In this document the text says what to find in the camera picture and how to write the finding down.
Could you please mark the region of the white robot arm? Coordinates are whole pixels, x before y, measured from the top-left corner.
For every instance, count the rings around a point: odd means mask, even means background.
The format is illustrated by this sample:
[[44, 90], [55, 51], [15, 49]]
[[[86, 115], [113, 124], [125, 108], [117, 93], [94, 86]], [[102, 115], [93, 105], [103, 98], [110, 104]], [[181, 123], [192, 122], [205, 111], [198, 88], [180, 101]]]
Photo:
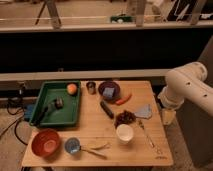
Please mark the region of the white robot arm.
[[157, 96], [162, 104], [164, 125], [172, 123], [185, 99], [213, 116], [213, 88], [204, 83], [207, 75], [208, 71], [201, 62], [191, 62], [165, 74], [166, 85]]

